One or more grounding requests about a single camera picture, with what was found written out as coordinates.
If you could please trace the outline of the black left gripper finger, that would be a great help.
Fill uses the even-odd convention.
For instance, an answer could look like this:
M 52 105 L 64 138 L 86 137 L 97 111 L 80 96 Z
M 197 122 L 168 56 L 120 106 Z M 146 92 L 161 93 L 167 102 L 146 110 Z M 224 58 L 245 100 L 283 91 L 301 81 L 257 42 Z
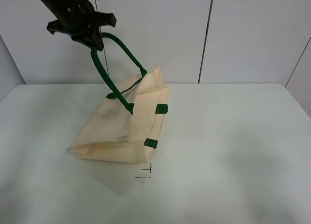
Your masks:
M 104 48 L 99 29 L 87 29 L 86 31 L 72 34 L 71 39 L 89 47 L 90 49 L 95 48 L 98 51 L 102 51 Z

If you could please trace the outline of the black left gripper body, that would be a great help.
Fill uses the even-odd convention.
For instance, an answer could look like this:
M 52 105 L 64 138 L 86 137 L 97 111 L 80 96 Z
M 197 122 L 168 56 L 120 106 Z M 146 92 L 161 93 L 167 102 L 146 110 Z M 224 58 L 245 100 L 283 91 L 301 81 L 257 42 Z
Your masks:
M 47 30 L 51 34 L 72 34 L 98 29 L 100 26 L 116 26 L 113 13 L 95 11 L 88 0 L 46 0 L 46 6 L 57 20 L 49 22 Z

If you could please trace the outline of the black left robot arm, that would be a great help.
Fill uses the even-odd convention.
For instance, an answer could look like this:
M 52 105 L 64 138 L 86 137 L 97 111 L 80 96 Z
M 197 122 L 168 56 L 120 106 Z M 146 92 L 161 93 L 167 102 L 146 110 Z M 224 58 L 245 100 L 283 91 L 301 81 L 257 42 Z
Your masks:
M 75 42 L 102 51 L 101 26 L 115 27 L 113 13 L 95 11 L 89 0 L 41 0 L 57 20 L 49 22 L 47 30 L 67 34 Z

